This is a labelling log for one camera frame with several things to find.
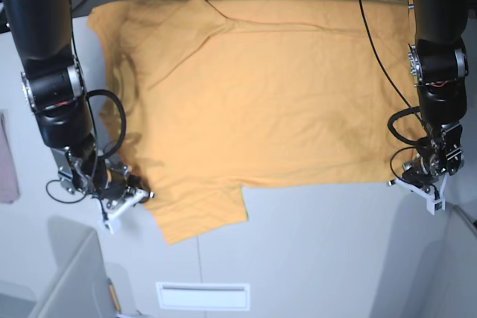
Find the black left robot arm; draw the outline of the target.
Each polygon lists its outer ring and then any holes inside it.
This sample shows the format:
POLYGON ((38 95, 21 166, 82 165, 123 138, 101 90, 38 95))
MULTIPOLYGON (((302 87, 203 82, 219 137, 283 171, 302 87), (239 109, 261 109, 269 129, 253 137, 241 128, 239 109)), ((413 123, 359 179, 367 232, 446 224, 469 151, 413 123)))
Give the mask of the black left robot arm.
POLYGON ((415 37, 408 56, 426 136, 414 143, 419 156, 402 178, 425 188, 461 167, 461 119, 467 111, 469 72, 462 34, 468 0, 412 1, 415 37))

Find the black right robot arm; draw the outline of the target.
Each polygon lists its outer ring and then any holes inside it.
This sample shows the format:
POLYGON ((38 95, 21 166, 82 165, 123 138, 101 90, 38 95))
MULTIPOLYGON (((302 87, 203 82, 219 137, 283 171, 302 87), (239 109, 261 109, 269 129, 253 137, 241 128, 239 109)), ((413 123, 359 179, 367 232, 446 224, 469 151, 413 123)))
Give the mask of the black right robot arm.
POLYGON ((125 140, 126 112, 111 91, 86 89, 75 49, 71 0, 2 1, 22 63, 22 90, 57 164, 57 181, 69 193, 92 196, 109 209, 149 201, 154 193, 131 167, 110 161, 125 140), (96 96, 109 98, 120 118, 117 142, 105 153, 98 150, 89 102, 96 96))

